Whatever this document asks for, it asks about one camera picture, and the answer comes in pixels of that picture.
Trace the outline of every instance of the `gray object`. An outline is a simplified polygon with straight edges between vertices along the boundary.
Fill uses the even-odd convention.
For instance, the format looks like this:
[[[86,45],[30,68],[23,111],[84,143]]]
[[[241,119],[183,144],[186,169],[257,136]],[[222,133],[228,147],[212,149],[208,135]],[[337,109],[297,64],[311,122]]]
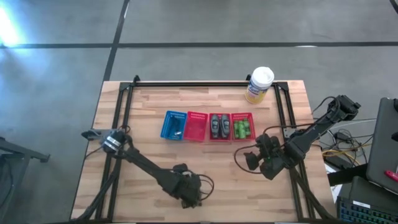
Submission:
[[[349,199],[382,208],[395,209],[395,212],[398,212],[398,195],[371,184],[361,177],[353,178]]]
[[[221,137],[223,139],[228,138],[231,132],[231,121],[229,120],[229,116],[227,114],[221,115],[221,124],[220,124],[220,132]]]
[[[213,138],[218,138],[218,131],[220,129],[220,121],[217,114],[211,116],[211,135]]]
[[[374,184],[398,194],[398,183],[384,175],[386,170],[395,171],[398,166],[398,142],[391,139],[396,132],[398,112],[394,108],[394,100],[382,98],[366,177]]]

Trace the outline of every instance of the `yellow cable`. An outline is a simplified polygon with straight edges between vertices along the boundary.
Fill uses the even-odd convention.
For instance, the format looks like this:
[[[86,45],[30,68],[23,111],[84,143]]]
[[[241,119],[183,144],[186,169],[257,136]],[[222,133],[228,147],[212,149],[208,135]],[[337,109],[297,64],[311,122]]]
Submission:
[[[362,145],[361,147],[370,146],[370,145],[371,144],[365,144],[365,145]],[[345,149],[345,150],[342,150],[341,152],[338,151],[338,153],[333,153],[332,155],[326,155],[326,156],[337,156],[337,155],[340,155],[340,154],[346,154],[346,152],[351,151],[353,149],[357,149],[357,148],[359,148],[359,147],[352,147],[350,149]],[[326,154],[327,152],[331,152],[331,151],[334,151],[334,150],[333,149],[325,150],[325,151],[322,151],[322,154]]]
[[[327,151],[325,151],[325,152],[337,152],[337,153],[333,153],[333,154],[329,154],[329,155],[327,155],[327,154],[322,154],[324,157],[332,157],[332,156],[338,156],[338,155],[340,155],[340,154],[344,154],[344,155],[350,157],[350,158],[351,158],[354,162],[356,162],[358,165],[361,165],[352,155],[348,154],[348,153],[345,152],[345,151],[339,152],[339,151],[337,151],[337,150],[332,150],[332,149],[330,149],[330,150],[327,150]]]

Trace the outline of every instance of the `cable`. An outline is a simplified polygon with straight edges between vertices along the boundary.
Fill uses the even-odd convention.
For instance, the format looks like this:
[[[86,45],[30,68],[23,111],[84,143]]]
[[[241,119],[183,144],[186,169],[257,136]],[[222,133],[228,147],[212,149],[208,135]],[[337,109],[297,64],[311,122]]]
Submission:
[[[243,168],[241,165],[239,165],[238,161],[236,160],[236,155],[237,155],[237,153],[238,153],[240,150],[249,149],[249,148],[255,147],[255,146],[257,146],[257,144],[254,144],[254,145],[251,145],[251,146],[244,146],[244,147],[240,147],[239,149],[237,149],[237,150],[234,152],[234,161],[235,161],[235,164],[236,164],[239,168],[241,168],[241,170],[243,170],[243,171],[245,171],[245,172],[248,172],[248,173],[250,173],[250,174],[262,174],[261,172],[253,172],[253,171],[251,171],[251,170],[247,170],[247,169]]]
[[[129,133],[130,130],[131,130],[130,126],[128,126],[128,125],[122,125],[122,126],[119,127],[119,129],[124,129],[124,133],[125,133],[125,134]]]
[[[311,112],[311,114],[313,114],[319,107],[321,107],[322,104],[323,104],[327,99],[334,99],[334,100],[337,102],[337,104],[338,104],[338,107],[337,107],[337,108],[340,108],[340,102],[336,99],[336,97],[334,97],[334,96],[328,96],[328,97],[326,97],[325,99],[322,100],[322,102]]]
[[[332,131],[328,130],[328,133],[331,135],[333,143],[336,144],[336,139],[335,139],[335,136],[333,135]]]
[[[322,146],[318,144],[311,144],[311,146],[318,146],[322,150]]]
[[[353,122],[353,123],[349,123],[349,124],[342,124],[342,125],[338,125],[335,127],[331,127],[330,129],[341,128],[341,127],[345,127],[345,126],[352,125],[352,124],[367,123],[367,122],[371,122],[371,121],[376,121],[376,119],[371,119],[371,120],[366,120],[366,121],[357,121],[357,122]]]
[[[323,157],[333,157],[333,156],[338,156],[340,154],[344,154],[344,155],[348,156],[350,159],[352,159],[358,165],[361,165],[352,155],[347,154],[347,152],[345,152],[345,151],[337,151],[337,150],[334,150],[334,149],[330,149],[330,150],[325,151],[325,153],[323,153],[322,156]]]
[[[4,200],[0,203],[0,208],[2,208],[2,206],[6,203],[6,200],[8,199],[8,196],[11,194],[11,190],[14,187],[14,178],[13,178],[12,172],[11,172],[11,165],[6,159],[4,159],[4,160],[6,161],[6,164],[8,166],[8,173],[10,176],[10,188],[8,189],[7,195],[4,198]]]
[[[210,185],[211,185],[211,190],[210,190],[210,192],[204,197],[204,198],[201,198],[200,199],[200,201],[204,201],[204,200],[206,200],[208,197],[210,197],[210,195],[213,193],[213,191],[214,191],[214,180],[211,178],[211,177],[209,177],[209,176],[207,176],[207,175],[205,175],[205,174],[197,174],[197,176],[199,176],[199,177],[205,177],[205,178],[207,178],[211,183],[209,183],[208,181],[206,181],[206,180],[201,180],[201,181],[204,181],[204,182],[208,182]]]
[[[93,133],[93,134],[95,134],[96,136],[100,136],[100,134],[98,134],[97,132],[93,131],[92,129],[89,129],[88,131]]]
[[[200,179],[200,181],[206,182],[207,184],[210,185],[211,188],[214,187],[213,184],[212,184],[210,181],[208,181],[208,180]],[[200,193],[202,193],[202,194],[204,194],[204,195],[208,195],[208,194],[209,194],[209,193],[206,193],[206,192],[203,192],[203,191],[200,191]]]
[[[338,133],[342,133],[342,134],[347,135],[349,137],[349,139],[347,139],[345,142],[349,142],[351,144],[351,147],[354,148],[354,155],[355,156],[354,156],[354,160],[352,161],[352,166],[351,166],[351,168],[352,168],[352,167],[355,166],[354,162],[357,162],[356,157],[358,156],[357,153],[356,153],[358,148],[355,147],[355,143],[357,143],[358,145],[359,145],[359,143],[357,142],[357,140],[353,139],[353,135],[347,129],[343,129],[343,128],[339,129]]]
[[[268,128],[263,130],[263,134],[266,133],[266,131],[272,129],[272,128],[295,128],[295,127],[301,127],[301,126],[308,126],[308,125],[313,125],[317,123],[307,123],[307,124],[296,124],[296,125],[275,125],[275,126],[269,126]]]
[[[365,137],[370,137],[373,136],[373,134],[368,134],[368,135],[364,135],[364,136],[355,136],[355,137],[351,137],[352,139],[356,139],[356,138],[365,138]]]
[[[353,137],[353,139],[355,139],[355,138],[364,138],[364,137],[369,137],[369,136],[373,137],[373,134],[370,134],[370,135],[367,135],[367,136]],[[319,141],[319,142],[322,143],[322,144],[324,144],[324,145],[326,145],[326,146],[328,146],[329,149],[332,149],[332,148],[336,147],[336,145],[337,145],[338,143],[340,143],[340,142],[338,142],[338,143],[336,143],[336,144],[329,145],[329,144],[327,144],[327,143],[324,143],[323,141]]]
[[[365,153],[365,150],[363,149],[362,144],[360,144],[360,146],[361,146],[361,150],[362,150],[362,153],[363,153],[363,157],[365,158],[365,163],[368,163],[368,158],[366,157],[366,153]]]
[[[97,152],[97,151],[100,150],[101,148],[102,148],[102,146],[99,147],[99,148],[97,148],[97,149],[95,149],[94,151],[90,152],[89,154],[87,154],[87,155],[85,156],[85,159],[87,159],[87,157],[89,157],[92,153]]]
[[[344,153],[344,152],[352,151],[352,150],[354,150],[354,149],[357,149],[357,147],[344,148],[344,149],[345,149],[345,150],[339,151],[338,153],[336,153],[336,154],[334,154],[334,155],[338,155],[338,154],[342,154],[342,153]],[[336,149],[325,150],[325,151],[323,151],[322,153],[324,153],[324,152],[330,152],[330,151],[334,151],[334,150],[336,150]]]

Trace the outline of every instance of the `electronic equipment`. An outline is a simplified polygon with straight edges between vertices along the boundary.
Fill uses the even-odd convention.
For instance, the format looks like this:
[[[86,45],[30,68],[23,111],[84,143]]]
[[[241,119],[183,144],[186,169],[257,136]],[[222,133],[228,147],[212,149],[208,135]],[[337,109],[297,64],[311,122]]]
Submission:
[[[398,223],[398,212],[375,205],[337,197],[338,218],[346,222],[390,224]]]
[[[374,184],[380,185],[398,194],[398,183],[384,175],[385,171],[396,172],[398,167],[398,100],[382,98],[377,114],[372,148],[366,169],[366,177]]]

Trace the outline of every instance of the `white lid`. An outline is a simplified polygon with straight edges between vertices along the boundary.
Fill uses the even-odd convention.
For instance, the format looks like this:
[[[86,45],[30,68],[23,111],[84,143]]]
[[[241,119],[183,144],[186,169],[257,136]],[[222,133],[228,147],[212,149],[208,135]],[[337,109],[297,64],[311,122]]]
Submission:
[[[274,81],[274,72],[269,67],[258,67],[251,75],[253,84],[258,87],[269,87]]]

